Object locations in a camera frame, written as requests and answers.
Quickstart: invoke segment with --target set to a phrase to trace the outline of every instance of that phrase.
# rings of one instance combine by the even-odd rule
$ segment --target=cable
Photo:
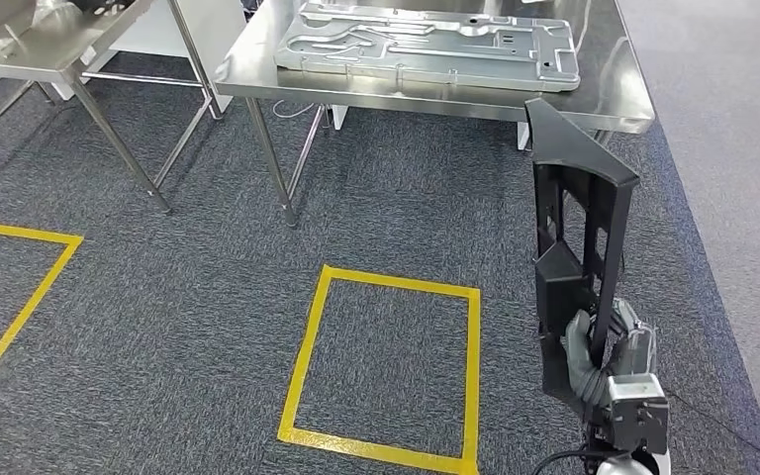
[[[575,45],[575,53],[581,50],[581,46],[584,44],[584,36],[587,35],[587,27],[590,25],[590,6],[593,5],[593,0],[587,0],[587,6],[584,7],[584,25],[581,26],[581,35],[578,37],[578,44]]]
[[[610,457],[617,457],[619,455],[626,454],[626,451],[595,451],[595,450],[564,450],[563,452],[556,452],[540,461],[531,471],[531,475],[540,475],[543,473],[543,469],[555,460],[569,457],[580,457],[582,460],[587,458],[595,458],[599,460],[605,460]]]
[[[305,107],[304,109],[300,110],[299,112],[296,112],[296,113],[293,113],[293,114],[280,114],[280,113],[278,113],[278,106],[280,106],[281,104],[283,104],[285,102],[287,102],[287,101],[281,100],[281,101],[276,102],[275,105],[272,106],[272,114],[275,114],[276,117],[280,117],[281,119],[294,119],[296,117],[301,116],[305,112],[313,109],[314,107],[317,107],[316,104],[311,104],[311,105]]]
[[[746,444],[747,446],[749,446],[753,450],[759,452],[759,454],[760,454],[760,448],[759,448],[758,445],[756,445],[755,443],[751,442],[750,440],[747,440],[743,435],[741,435],[740,433],[736,432],[735,429],[733,429],[732,427],[730,427],[727,423],[723,422],[722,420],[716,418],[715,416],[713,416],[713,415],[711,415],[711,414],[709,414],[709,413],[707,413],[705,411],[701,411],[694,404],[692,404],[689,401],[683,399],[682,397],[680,397],[680,395],[678,395],[674,391],[665,390],[665,393],[668,394],[669,396],[677,399],[678,401],[680,401],[681,403],[683,403],[684,406],[688,407],[692,411],[695,411],[699,415],[701,415],[701,416],[709,419],[710,421],[712,421],[712,422],[718,424],[719,426],[721,426],[722,428],[726,429],[726,431],[728,431],[729,433],[735,435],[736,438],[738,438],[739,440],[741,440],[742,442],[744,442],[744,444]]]

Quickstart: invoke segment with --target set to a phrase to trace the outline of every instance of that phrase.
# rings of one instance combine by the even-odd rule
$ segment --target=stainless steel table
[[[79,101],[85,106],[92,119],[100,126],[136,179],[156,200],[163,212],[170,211],[170,205],[161,196],[158,188],[176,161],[182,148],[187,144],[196,126],[207,111],[215,119],[222,118],[217,105],[216,93],[208,81],[200,56],[194,47],[190,31],[182,16],[178,0],[166,0],[179,27],[190,55],[191,65],[196,80],[183,80],[165,77],[139,76],[131,74],[91,72],[89,66],[100,54],[109,49],[112,43],[122,35],[136,19],[146,12],[153,0],[136,0],[129,8],[113,16],[97,16],[92,12],[68,16],[66,10],[53,13],[34,28],[19,36],[15,47],[9,53],[0,53],[0,77],[23,79],[27,81],[10,101],[0,108],[0,117],[10,109],[34,84],[39,82],[56,82],[67,84],[74,91]],[[197,87],[202,91],[204,102],[197,110],[181,139],[165,160],[161,170],[150,179],[139,162],[133,157],[127,145],[104,116],[97,102],[83,85],[81,79],[96,77],[101,79],[118,79],[134,82],[148,82],[176,86]]]
[[[579,127],[599,131],[597,139],[601,142],[611,132],[642,133],[654,121],[651,99],[616,0],[549,0],[531,4],[521,0],[314,2],[567,20],[579,50],[581,85],[572,92],[538,93],[278,68],[272,55],[303,2],[266,0],[230,50],[215,82],[221,94],[246,98],[290,226],[296,223],[291,198],[315,128],[327,112],[323,114],[324,107],[320,106],[296,171],[290,184],[285,185],[258,98],[525,122],[525,101],[543,97]]]

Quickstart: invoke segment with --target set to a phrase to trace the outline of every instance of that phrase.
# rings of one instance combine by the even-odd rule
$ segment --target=metal panel
[[[569,23],[305,4],[275,62],[311,72],[559,92],[578,87]]]

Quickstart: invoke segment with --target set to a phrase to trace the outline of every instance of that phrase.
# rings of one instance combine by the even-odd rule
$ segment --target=yellow floor marking
[[[65,267],[65,264],[68,262],[71,256],[74,255],[74,251],[77,250],[77,248],[83,242],[83,237],[4,225],[0,225],[0,236],[35,239],[43,240],[46,242],[65,244],[65,249],[62,251],[62,254],[59,255],[59,258],[53,264],[53,267],[47,272],[45,278],[42,280],[42,283],[39,285],[39,287],[37,287],[37,290],[34,291],[33,295],[31,296],[31,299],[27,304],[25,304],[25,306],[19,312],[19,315],[16,316],[16,318],[10,324],[10,327],[7,328],[7,331],[1,335],[1,357],[1,355],[4,354],[4,351],[7,350],[7,347],[10,346],[13,338],[16,337],[16,335],[19,333],[19,330],[22,329],[22,326],[34,312],[37,305],[42,300],[42,297],[45,296],[45,293],[48,291],[51,284],[53,284],[53,281],[56,280],[56,276],[59,275],[59,272],[62,271],[62,268]]]
[[[430,292],[468,299],[467,309],[467,358],[465,369],[464,434],[461,458],[417,452],[391,445],[338,437],[325,433],[304,430],[295,427],[296,413],[299,407],[304,381],[310,366],[313,345],[319,332],[319,323],[325,309],[325,299],[334,279],[349,280],[366,284],[397,287],[401,289]],[[479,439],[479,314],[481,311],[479,289],[457,285],[428,282],[425,280],[392,277],[357,270],[337,269],[325,265],[319,277],[316,295],[310,308],[307,331],[299,348],[296,366],[284,412],[278,427],[278,439],[323,450],[371,458],[384,462],[396,463],[410,467],[422,468],[444,473],[476,475],[476,454]]]

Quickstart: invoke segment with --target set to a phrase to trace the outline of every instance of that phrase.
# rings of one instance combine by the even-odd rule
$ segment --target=gray carpet
[[[183,66],[122,55],[109,68]],[[177,88],[90,88],[153,172],[197,101]],[[310,115],[267,117],[294,161]],[[35,91],[0,124],[0,224],[85,242],[0,361],[0,474],[419,472],[275,437],[323,263],[481,288],[480,473],[527,473],[576,447],[577,418],[540,391],[531,173],[515,133],[352,110],[343,131],[317,138],[290,230],[241,104],[197,131],[165,184],[175,212],[161,216],[74,101],[50,108]],[[650,143],[619,135],[612,148],[643,179],[620,293],[661,329],[664,387],[729,421]],[[0,250],[10,285],[38,282],[45,260],[33,254]],[[463,306],[353,283],[331,291],[297,426],[458,454]],[[672,404],[675,474],[748,473],[731,433]],[[563,467],[550,473],[577,473]]]

